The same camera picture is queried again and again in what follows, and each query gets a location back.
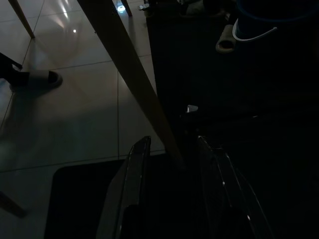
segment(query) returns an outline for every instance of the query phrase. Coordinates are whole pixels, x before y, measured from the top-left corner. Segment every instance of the white floor tile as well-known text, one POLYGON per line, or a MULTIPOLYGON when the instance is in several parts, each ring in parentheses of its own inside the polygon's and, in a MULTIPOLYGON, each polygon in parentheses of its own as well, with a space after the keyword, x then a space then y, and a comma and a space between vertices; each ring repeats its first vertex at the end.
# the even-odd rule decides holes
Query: white floor tile
POLYGON ((82 11, 41 16, 24 68, 48 70, 110 61, 82 11))
POLYGON ((82 10, 77 0, 46 0, 41 16, 82 10))
POLYGON ((146 56, 151 54, 150 40, 148 28, 146 25, 146 18, 143 11, 139 11, 138 7, 143 5, 143 1, 130 3, 129 7, 132 12, 132 17, 129 17, 124 12, 119 12, 122 23, 130 36, 130 39, 135 46, 138 56, 146 56))
MULTIPOLYGON (((44 0, 18 0, 26 18, 39 17, 44 0)), ((0 21, 19 20, 8 0, 0 0, 0 21)))
MULTIPOLYGON (((151 56, 140 57, 141 63, 153 86, 155 85, 154 70, 151 56)), ((154 132, 152 125, 145 117, 140 106, 128 89, 123 78, 119 76, 119 143, 120 155, 126 155, 133 144, 144 136, 152 137, 151 151, 162 150, 164 146, 154 132)))
POLYGON ((59 168, 116 159, 117 157, 0 173, 1 191, 27 211, 27 216, 19 219, 0 209, 1 239, 44 237, 52 179, 59 168))
POLYGON ((0 171, 118 155, 114 63, 57 72, 59 88, 13 95, 0 135, 0 171))
MULTIPOLYGON (((33 30, 37 17, 29 18, 33 30)), ((0 52, 19 64, 23 63, 30 36, 19 20, 0 22, 0 52)))

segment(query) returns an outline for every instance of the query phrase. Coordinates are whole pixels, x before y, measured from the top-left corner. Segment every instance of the slipper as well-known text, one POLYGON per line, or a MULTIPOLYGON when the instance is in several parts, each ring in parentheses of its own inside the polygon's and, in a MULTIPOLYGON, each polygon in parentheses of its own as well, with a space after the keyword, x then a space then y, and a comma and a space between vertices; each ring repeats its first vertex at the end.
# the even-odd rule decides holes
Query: slipper
POLYGON ((235 50, 236 39, 233 37, 233 25, 226 25, 217 44, 216 51, 227 54, 235 50))
POLYGON ((219 18, 225 15, 225 10, 220 9, 218 13, 210 14, 205 10, 203 1, 196 1, 191 4, 183 4, 179 13, 184 18, 219 18))
POLYGON ((10 89, 13 92, 32 91, 32 90, 50 90, 59 87, 62 84, 62 76, 53 71, 32 71, 30 72, 26 86, 13 86, 10 89))

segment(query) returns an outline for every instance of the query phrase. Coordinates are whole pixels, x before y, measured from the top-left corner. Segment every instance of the tile grout line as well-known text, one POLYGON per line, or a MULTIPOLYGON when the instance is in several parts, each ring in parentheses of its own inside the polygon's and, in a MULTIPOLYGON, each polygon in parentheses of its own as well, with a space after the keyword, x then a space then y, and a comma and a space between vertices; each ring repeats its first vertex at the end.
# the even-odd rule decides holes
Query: tile grout line
MULTIPOLYGON (((43 8, 43 5, 44 5, 44 2, 45 2, 45 0, 43 0, 42 6, 41 6, 41 9, 40 9, 40 12, 39 12, 38 19, 36 20, 36 23, 35 23, 35 25, 34 25, 33 33, 35 32, 36 25, 38 24, 38 21, 39 21, 39 18, 40 18, 41 12, 42 12, 42 8, 43 8)), ((23 64, 24 64, 24 61, 25 61, 26 55, 28 54, 28 50, 29 50, 29 47, 30 47, 31 41, 32 41, 32 38, 30 39, 29 44, 28 44, 28 48, 26 49, 25 56, 24 56, 24 59, 23 59, 22 64, 21 64, 21 66, 22 66, 22 67, 23 67, 23 64)))
MULTIPOLYGON (((151 54, 139 56, 139 58, 140 58, 140 57, 145 57, 145 56, 151 56, 151 54)), ((106 63, 106 62, 113 62, 113 61, 112 61, 112 60, 109 60, 109 61, 99 61, 99 62, 95 62, 95 63, 88 63, 88 64, 77 65, 77 66, 66 66, 66 67, 60 67, 60 68, 53 68, 53 69, 49 69, 48 71, 63 70, 63 69, 68 69, 68 68, 88 66, 88 65, 100 64, 100 63, 106 63)))
MULTIPOLYGON (((164 152, 165 152, 164 149, 161 149, 161 150, 151 151, 151 153, 152 153, 152 152, 160 152, 160 151, 164 151, 164 152)), ((0 171, 0 173, 10 173, 10 172, 21 171, 21 170, 36 169, 36 168, 45 168, 45 167, 51 167, 51 166, 58 166, 58 165, 65 165, 65 164, 74 164, 74 163, 88 162, 88 161, 95 161, 95 160, 103 160, 103 159, 110 159, 110 158, 117 158, 117 160, 119 160, 120 157, 123 157, 123 156, 127 156, 127 154, 118 155, 118 156, 102 157, 102 158, 93 158, 93 159, 77 160, 77 161, 64 162, 64 163, 54 163, 54 164, 48 164, 48 165, 39 165, 39 166, 34 166, 34 167, 10 169, 10 170, 0 171)))
POLYGON ((3 126, 3 124, 4 124, 5 117, 6 117, 6 113, 8 112, 8 109, 9 109, 9 106, 10 106, 10 103, 11 103, 11 100, 12 100, 12 97, 13 97, 13 92, 11 92, 11 97, 10 97, 8 106, 6 107, 6 111, 5 111, 5 113, 4 113, 4 116, 3 116, 3 119, 2 119, 2 122, 1 122, 1 125, 0 125, 0 131, 2 130, 2 126, 3 126))

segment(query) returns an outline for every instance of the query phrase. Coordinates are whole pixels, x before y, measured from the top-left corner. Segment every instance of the person's leg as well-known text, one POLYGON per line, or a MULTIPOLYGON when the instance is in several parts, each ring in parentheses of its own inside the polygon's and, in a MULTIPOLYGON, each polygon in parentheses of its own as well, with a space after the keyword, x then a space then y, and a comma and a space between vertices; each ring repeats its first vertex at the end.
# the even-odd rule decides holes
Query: person's leg
POLYGON ((26 86, 29 74, 29 72, 16 71, 11 64, 4 62, 0 64, 0 78, 4 78, 12 86, 26 86))

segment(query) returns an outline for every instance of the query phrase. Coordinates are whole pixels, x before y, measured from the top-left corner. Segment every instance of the wooden chair leg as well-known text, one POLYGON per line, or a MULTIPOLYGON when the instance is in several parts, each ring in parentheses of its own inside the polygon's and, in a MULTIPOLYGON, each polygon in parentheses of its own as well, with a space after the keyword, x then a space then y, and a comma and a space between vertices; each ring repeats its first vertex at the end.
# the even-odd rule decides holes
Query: wooden chair leg
POLYGON ((31 38, 35 38, 33 31, 28 23, 28 21, 26 20, 24 13, 18 3, 17 0, 8 0, 9 3, 11 4, 13 10, 15 11, 15 13, 18 15, 20 21, 22 22, 25 30, 28 32, 28 34, 30 35, 31 38))
POLYGON ((112 0, 78 2, 154 131, 178 168, 184 170, 185 163, 170 125, 112 0))
POLYGON ((26 215, 25 211, 3 192, 0 192, 0 208, 17 216, 18 218, 23 218, 26 215))

